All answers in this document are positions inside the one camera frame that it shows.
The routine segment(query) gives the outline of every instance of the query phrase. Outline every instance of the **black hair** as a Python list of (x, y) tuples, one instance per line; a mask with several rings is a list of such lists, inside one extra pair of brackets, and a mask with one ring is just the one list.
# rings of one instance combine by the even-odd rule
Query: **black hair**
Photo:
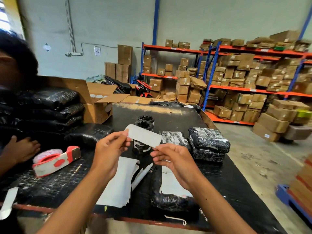
[(38, 61), (27, 42), (18, 37), (16, 33), (0, 29), (0, 51), (15, 59), (26, 82), (36, 78)]

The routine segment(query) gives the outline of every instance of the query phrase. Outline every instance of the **left hand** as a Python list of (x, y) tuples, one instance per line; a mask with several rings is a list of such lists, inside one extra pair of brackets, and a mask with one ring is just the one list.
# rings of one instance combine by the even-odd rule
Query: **left hand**
[(111, 133), (97, 142), (90, 171), (96, 170), (108, 181), (115, 176), (119, 156), (130, 146), (131, 139), (128, 137), (128, 131)]

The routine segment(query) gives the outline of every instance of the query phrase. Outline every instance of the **blue pallet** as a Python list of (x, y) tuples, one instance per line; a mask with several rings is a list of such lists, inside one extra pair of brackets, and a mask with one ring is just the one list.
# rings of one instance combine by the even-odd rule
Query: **blue pallet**
[(287, 206), (290, 206), (292, 203), (298, 209), (298, 211), (312, 224), (312, 217), (297, 203), (297, 201), (294, 200), (290, 194), (287, 193), (288, 188), (288, 185), (278, 185), (277, 191), (275, 192), (276, 196)]

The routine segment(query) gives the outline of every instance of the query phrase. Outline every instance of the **tape roll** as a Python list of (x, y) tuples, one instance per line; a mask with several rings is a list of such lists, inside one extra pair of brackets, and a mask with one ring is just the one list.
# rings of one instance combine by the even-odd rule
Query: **tape roll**
[(47, 151), (44, 151), (40, 154), (37, 154), (34, 158), (33, 158), (33, 163), (38, 163), (41, 159), (45, 158), (46, 156), (49, 156), (51, 154), (62, 154), (63, 151), (61, 149), (50, 149)]

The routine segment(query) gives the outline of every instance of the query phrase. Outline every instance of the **worktable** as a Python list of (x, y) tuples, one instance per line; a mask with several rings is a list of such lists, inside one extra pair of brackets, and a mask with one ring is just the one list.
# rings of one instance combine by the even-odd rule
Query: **worktable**
[[(156, 133), (160, 130), (171, 130), (181, 131), (188, 136), (190, 127), (207, 127), (194, 109), (144, 104), (114, 104), (113, 116), (104, 124), (112, 126), (114, 131), (121, 131), (141, 115), (150, 115), (155, 119)], [(28, 210), (30, 215), (53, 212), (87, 174), (93, 155), (93, 150), (82, 149), (79, 160), (42, 178), (35, 177), (31, 161), (18, 165), (0, 180), (0, 201), (4, 200), (11, 183), (18, 180), (19, 191), (14, 208)], [(135, 157), (132, 154), (132, 147), (129, 147), (122, 156), (139, 159), (143, 168), (152, 162), (150, 156)], [(225, 157), (223, 164), (198, 160), (196, 163), (204, 176), (257, 233), (286, 233), (228, 156)], [(104, 206), (96, 205), (93, 214), (129, 222), (201, 231), (212, 230), (200, 211), (192, 214), (169, 213), (152, 207), (151, 177), (152, 173), (147, 173), (131, 193), (130, 202), (123, 208), (108, 207), (105, 211)], [(181, 221), (167, 219), (164, 215), (185, 219), (187, 225), (183, 226)]]

